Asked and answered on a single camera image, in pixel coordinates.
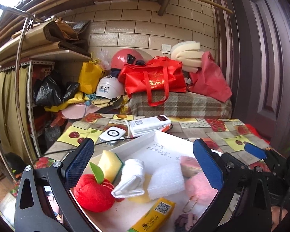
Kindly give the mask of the white foam sheet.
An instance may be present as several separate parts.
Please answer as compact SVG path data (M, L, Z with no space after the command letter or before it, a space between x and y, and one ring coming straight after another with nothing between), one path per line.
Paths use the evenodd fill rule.
M185 181L179 162L159 167L152 175L148 185L150 200L177 194L185 190Z

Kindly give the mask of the white towel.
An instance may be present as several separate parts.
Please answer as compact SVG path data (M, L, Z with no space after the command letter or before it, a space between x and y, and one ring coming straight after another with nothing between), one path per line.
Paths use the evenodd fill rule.
M128 159L125 161L122 168L120 181L111 191L111 194L116 199L126 199L144 195L144 180L144 162L139 159Z

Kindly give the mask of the plaid covered box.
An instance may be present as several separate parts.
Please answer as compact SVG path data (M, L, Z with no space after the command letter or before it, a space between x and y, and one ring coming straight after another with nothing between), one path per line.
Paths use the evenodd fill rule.
M204 95L186 92L171 92L162 105L151 107L146 93L134 94L122 108L126 114L139 116L197 117L197 118L230 118L231 101L220 102Z

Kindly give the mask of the yellow green sponge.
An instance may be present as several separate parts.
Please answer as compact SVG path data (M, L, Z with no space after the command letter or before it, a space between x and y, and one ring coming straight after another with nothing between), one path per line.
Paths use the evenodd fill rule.
M113 183L123 167L123 162L119 159L116 153L104 150L98 166L101 168L104 178Z

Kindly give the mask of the red plush apple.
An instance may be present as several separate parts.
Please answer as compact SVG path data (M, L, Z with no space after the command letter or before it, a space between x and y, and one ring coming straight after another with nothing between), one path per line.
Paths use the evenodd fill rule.
M73 194L80 206L94 213L109 210L115 203L111 191L113 185L104 177L102 169L89 162L91 173L82 174L77 185L73 188Z

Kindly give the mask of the pink tissue pack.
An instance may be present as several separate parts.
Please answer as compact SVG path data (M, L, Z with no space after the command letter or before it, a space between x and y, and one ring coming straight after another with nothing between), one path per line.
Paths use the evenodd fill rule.
M180 166L184 177L191 178L202 171L196 158L180 156Z

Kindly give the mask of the pink plush ball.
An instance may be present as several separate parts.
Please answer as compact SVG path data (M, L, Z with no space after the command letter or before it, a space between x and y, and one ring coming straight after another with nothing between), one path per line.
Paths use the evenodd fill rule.
M211 187L203 172L185 182L185 191L189 200L201 205L209 205L218 193L217 189Z

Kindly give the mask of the white round device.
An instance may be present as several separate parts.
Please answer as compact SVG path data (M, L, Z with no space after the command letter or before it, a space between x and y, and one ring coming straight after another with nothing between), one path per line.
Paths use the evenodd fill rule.
M126 134L124 129L112 126L100 134L99 142L114 146Z

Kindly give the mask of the red tote bag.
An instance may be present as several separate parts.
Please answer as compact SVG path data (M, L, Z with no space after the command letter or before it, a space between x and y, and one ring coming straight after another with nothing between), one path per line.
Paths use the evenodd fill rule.
M168 57L155 57L144 66L125 64L118 81L125 86L129 97L135 93L146 92L149 106L156 107L164 104L171 92L186 92L182 66L182 62ZM153 91L163 91L164 98L153 101Z

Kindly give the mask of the yellow small box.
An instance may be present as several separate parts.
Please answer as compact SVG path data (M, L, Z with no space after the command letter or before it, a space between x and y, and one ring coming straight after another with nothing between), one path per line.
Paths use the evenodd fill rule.
M175 205L175 202L163 197L159 198L148 212L144 214L130 229L128 229L128 231L158 231L172 215Z

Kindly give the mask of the white carton box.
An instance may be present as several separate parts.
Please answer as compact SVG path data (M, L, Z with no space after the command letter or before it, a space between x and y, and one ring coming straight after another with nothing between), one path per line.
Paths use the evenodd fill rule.
M126 120L128 132L133 137L139 137L148 132L161 130L166 126L171 125L171 120L165 115L159 115L154 117L147 117L137 120Z

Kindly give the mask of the blue grey pink scrunchies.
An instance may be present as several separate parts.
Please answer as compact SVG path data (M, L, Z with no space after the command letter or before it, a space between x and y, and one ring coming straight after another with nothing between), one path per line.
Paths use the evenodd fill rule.
M174 222L175 232L189 231L197 220L197 215L193 213L181 214Z

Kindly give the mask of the red plastic bag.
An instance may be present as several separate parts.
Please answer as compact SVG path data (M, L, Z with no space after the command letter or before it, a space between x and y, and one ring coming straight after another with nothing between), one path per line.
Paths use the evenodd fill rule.
M245 124L245 126L247 127L247 129L252 133L254 134L255 136L259 137L260 139L264 140L267 144L270 144L270 141L265 138L264 136L262 136L255 127L253 127L252 125L250 124Z

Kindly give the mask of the red helmet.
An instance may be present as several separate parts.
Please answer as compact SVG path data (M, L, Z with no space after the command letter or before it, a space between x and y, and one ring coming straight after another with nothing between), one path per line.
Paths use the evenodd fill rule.
M136 62L144 62L142 55L134 49L121 49L117 51L110 62L112 69L122 69L125 64L136 64Z

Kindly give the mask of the black plastic bag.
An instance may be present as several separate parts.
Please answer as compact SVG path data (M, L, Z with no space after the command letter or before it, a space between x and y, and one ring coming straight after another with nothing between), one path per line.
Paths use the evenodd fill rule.
M64 86L59 78L49 75L42 81L35 97L35 104L38 106L59 106L73 98L78 92L79 86L79 82L68 82Z

